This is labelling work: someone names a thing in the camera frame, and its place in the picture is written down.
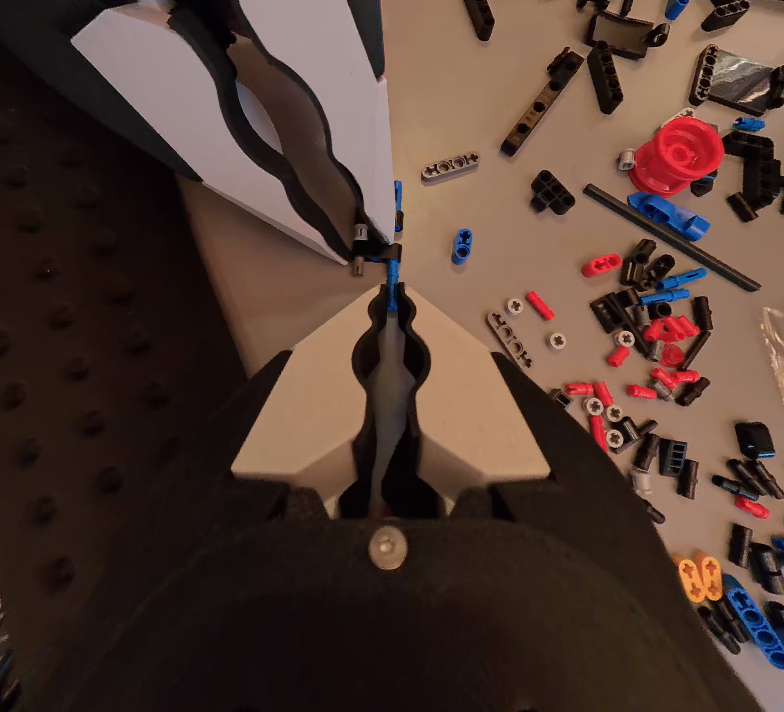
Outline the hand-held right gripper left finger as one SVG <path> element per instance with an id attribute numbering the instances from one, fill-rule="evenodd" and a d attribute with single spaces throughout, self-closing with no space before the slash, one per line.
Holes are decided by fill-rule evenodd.
<path id="1" fill-rule="evenodd" d="M 344 518 L 365 518 L 376 462 L 368 382 L 379 364 L 388 289 L 373 288 L 290 351 L 230 471 L 313 489 Z"/>

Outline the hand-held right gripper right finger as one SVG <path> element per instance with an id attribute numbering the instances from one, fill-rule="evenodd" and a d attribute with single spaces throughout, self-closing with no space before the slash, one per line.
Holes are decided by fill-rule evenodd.
<path id="1" fill-rule="evenodd" d="M 412 382 L 381 481 L 391 514 L 436 519 L 468 489 L 545 481 L 550 464 L 491 351 L 406 284 L 397 326 Z"/>

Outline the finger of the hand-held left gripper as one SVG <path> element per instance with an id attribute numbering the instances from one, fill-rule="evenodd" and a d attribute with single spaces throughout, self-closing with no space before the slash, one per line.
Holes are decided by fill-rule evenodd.
<path id="1" fill-rule="evenodd" d="M 350 247 L 273 145 L 260 102 L 192 11 L 106 9 L 71 43 L 207 188 L 316 252 L 350 261 Z"/>
<path id="2" fill-rule="evenodd" d="M 253 35 L 314 102 L 329 158 L 347 169 L 367 224 L 396 233 L 389 97 L 384 69 L 365 47 L 350 0 L 238 0 Z"/>

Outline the black connector with blue pin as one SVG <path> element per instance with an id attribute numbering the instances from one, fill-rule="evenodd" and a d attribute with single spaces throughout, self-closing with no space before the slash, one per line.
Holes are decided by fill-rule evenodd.
<path id="1" fill-rule="evenodd" d="M 376 232 L 374 232 L 371 225 L 362 221 L 359 212 L 355 215 L 355 223 L 364 223 L 368 227 L 368 239 L 370 241 L 368 246 L 368 257 L 366 262 L 370 263 L 386 263 L 388 259 L 402 259 L 402 244 L 401 237 L 404 229 L 405 215 L 402 210 L 402 197 L 403 197 L 403 184 L 399 180 L 394 181 L 395 193 L 395 225 L 394 236 L 390 244 L 386 244 Z"/>

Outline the pile of small pins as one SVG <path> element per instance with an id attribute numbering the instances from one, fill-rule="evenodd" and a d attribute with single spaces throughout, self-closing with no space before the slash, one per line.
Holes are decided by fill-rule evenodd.
<path id="1" fill-rule="evenodd" d="M 610 367 L 620 368 L 634 350 L 644 353 L 652 364 L 648 382 L 626 386 L 626 395 L 641 402 L 685 408 L 704 395 L 711 383 L 692 364 L 710 338 L 713 322 L 709 299 L 704 295 L 691 298 L 685 287 L 707 272 L 695 269 L 675 275 L 674 266 L 672 256 L 655 257 L 654 241 L 642 239 L 617 270 L 621 289 L 599 297 L 590 308 L 612 338 L 613 348 L 605 360 Z M 615 455 L 633 452 L 628 478 L 655 525 L 664 525 L 666 517 L 651 501 L 652 471 L 671 480 L 678 496 L 695 500 L 699 461 L 691 458 L 688 443 L 659 435 L 655 420 L 635 421 L 624 412 L 606 382 L 565 384 L 550 395 L 563 408 L 582 402 L 589 432 L 603 451 Z M 782 502 L 782 480 L 766 464 L 774 458 L 748 460 L 739 453 L 739 458 L 724 462 L 728 475 L 713 474 L 710 484 L 729 494 L 738 511 L 760 521 L 768 520 L 771 511 L 765 499 Z M 674 555 L 695 561 L 700 552 L 707 554 L 673 554 L 672 561 Z M 721 561 L 721 600 L 706 598 L 700 605 L 687 600 L 728 653 L 739 655 L 744 644 L 753 644 L 772 667 L 782 670 L 782 535 L 760 542 L 754 539 L 750 527 L 732 523 L 726 561 L 731 569 L 748 570 L 752 580 L 773 600 L 758 605 L 740 580 L 723 570 Z M 677 578 L 683 589 L 678 573 Z"/>

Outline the clear plastic bag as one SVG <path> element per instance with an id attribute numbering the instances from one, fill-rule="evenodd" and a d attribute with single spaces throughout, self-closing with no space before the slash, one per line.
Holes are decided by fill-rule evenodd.
<path id="1" fill-rule="evenodd" d="M 765 306 L 761 311 L 760 331 L 768 352 L 773 379 L 783 402 L 783 311 Z"/>

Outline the grey desk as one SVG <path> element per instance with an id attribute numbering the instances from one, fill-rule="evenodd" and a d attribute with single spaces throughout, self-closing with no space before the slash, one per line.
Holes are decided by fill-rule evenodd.
<path id="1" fill-rule="evenodd" d="M 674 483 L 652 471 L 652 503 L 666 515 L 660 535 L 670 551 L 703 550 L 726 558 L 732 523 L 767 542 L 782 535 L 782 502 L 760 521 L 738 511 L 729 494 L 710 484 L 728 475 L 724 462 L 739 458 L 733 431 L 742 421 L 765 423 L 777 456 L 766 464 L 782 480 L 782 402 L 760 331 L 765 306 L 782 309 L 781 201 L 742 223 L 726 198 L 739 191 L 742 163 L 727 157 L 714 188 L 702 197 L 688 190 L 677 203 L 711 222 L 700 246 L 758 281 L 744 292 L 716 275 L 692 288 L 706 295 L 714 330 L 693 364 L 711 381 L 688 408 L 641 402 L 625 393 L 646 384 L 651 367 L 633 354 L 620 368 L 605 358 L 613 343 L 589 303 L 617 287 L 617 276 L 593 279 L 581 266 L 595 256 L 628 252 L 646 234 L 583 195 L 593 183 L 622 202 L 633 192 L 616 168 L 623 149 L 649 140 L 655 129 L 688 105 L 695 64 L 710 43 L 771 67 L 782 64 L 782 2 L 749 0 L 748 11 L 729 29 L 706 33 L 710 0 L 691 0 L 671 24 L 665 45 L 637 62 L 615 58 L 624 101 L 603 115 L 587 67 L 583 67 L 514 158 L 499 152 L 506 133 L 542 89 L 546 65 L 564 47 L 584 56 L 583 38 L 593 8 L 575 0 L 488 0 L 495 17 L 489 41 L 477 39 L 463 0 L 382 0 L 394 168 L 403 182 L 404 259 L 401 278 L 494 351 L 501 346 L 486 324 L 490 310 L 537 292 L 555 311 L 551 323 L 524 306 L 509 323 L 533 359 L 528 375 L 545 392 L 566 383 L 600 379 L 635 420 L 657 420 L 662 437 L 688 443 L 699 461 L 693 502 Z M 423 184 L 425 165 L 474 151 L 478 168 L 443 182 Z M 574 195 L 565 215 L 536 213 L 532 181 L 548 170 Z M 473 233 L 465 264 L 451 262 L 459 229 Z M 549 334 L 565 334 L 553 352 Z"/>

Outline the black five-hole beam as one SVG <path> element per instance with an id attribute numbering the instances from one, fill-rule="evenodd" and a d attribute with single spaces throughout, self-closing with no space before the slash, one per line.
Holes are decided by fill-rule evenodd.
<path id="1" fill-rule="evenodd" d="M 488 0 L 463 0 L 463 4 L 477 39 L 481 42 L 489 41 L 495 27 L 495 17 Z"/>

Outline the black perforated panel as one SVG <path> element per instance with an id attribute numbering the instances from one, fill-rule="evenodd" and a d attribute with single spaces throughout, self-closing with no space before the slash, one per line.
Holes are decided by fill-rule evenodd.
<path id="1" fill-rule="evenodd" d="M 2 48 L 2 709 L 245 373 L 171 169 Z"/>

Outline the black tee connector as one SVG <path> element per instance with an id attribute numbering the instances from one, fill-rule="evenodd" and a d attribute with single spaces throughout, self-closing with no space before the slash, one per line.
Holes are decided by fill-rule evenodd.
<path id="1" fill-rule="evenodd" d="M 549 209 L 563 216 L 575 206 L 574 195 L 548 170 L 540 171 L 534 178 L 532 192 L 530 206 L 536 213 Z"/>

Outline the long black holed beam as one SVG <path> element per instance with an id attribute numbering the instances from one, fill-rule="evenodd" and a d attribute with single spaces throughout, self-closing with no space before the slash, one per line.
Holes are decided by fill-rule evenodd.
<path id="1" fill-rule="evenodd" d="M 499 148 L 501 155 L 513 158 L 517 154 L 584 62 L 585 59 L 568 46 L 554 57 L 546 68 L 549 80 L 502 141 Z"/>

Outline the long black axle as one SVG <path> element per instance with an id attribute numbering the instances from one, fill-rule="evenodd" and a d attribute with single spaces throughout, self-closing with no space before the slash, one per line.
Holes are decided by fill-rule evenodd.
<path id="1" fill-rule="evenodd" d="M 612 211 L 617 216 L 628 220 L 641 230 L 652 234 L 661 242 L 676 249 L 685 256 L 688 256 L 700 266 L 705 267 L 711 273 L 729 281 L 741 290 L 745 292 L 759 292 L 761 290 L 762 285 L 758 281 L 755 281 L 736 268 L 733 268 L 727 263 L 712 256 L 710 253 L 696 246 L 693 242 L 669 229 L 667 226 L 656 223 L 635 208 L 625 205 L 621 200 L 593 185 L 593 183 L 589 183 L 583 188 L 583 194 L 599 203 L 602 207 Z"/>

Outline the orange thin connector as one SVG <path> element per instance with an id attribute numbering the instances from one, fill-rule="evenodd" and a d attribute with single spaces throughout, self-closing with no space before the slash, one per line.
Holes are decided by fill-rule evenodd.
<path id="1" fill-rule="evenodd" d="M 680 555 L 674 555 L 673 562 L 687 599 L 693 605 L 700 605 L 706 599 L 707 593 L 698 565 L 690 558 Z"/>
<path id="2" fill-rule="evenodd" d="M 695 555 L 695 563 L 700 571 L 706 598 L 710 601 L 721 600 L 724 596 L 724 584 L 720 561 L 710 554 L 700 552 Z"/>

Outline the black curved small brick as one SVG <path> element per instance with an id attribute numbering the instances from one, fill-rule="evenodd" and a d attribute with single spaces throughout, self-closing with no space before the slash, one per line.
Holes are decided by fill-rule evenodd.
<path id="1" fill-rule="evenodd" d="M 748 460 L 766 460 L 776 457 L 771 432 L 765 423 L 739 422 L 734 424 L 739 450 Z"/>

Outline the blue curved panel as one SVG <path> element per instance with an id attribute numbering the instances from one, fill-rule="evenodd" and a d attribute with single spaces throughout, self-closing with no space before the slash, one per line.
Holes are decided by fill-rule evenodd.
<path id="1" fill-rule="evenodd" d="M 711 229 L 711 223 L 705 217 L 656 194 L 636 192 L 628 195 L 626 202 L 647 219 L 693 243 L 700 241 Z"/>

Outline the red wheel rim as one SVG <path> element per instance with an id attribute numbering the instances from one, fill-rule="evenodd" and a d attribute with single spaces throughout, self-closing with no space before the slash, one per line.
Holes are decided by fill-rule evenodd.
<path id="1" fill-rule="evenodd" d="M 675 118 L 636 150 L 630 181 L 638 191 L 670 199 L 716 171 L 724 154 L 722 138 L 712 125 Z"/>

